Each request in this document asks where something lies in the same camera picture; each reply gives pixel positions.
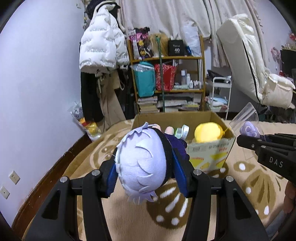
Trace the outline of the person's right hand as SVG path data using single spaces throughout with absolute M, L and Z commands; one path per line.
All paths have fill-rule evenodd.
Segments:
M 285 188 L 285 198 L 283 202 L 283 210 L 286 214 L 291 213 L 295 208 L 295 185 L 288 181 Z

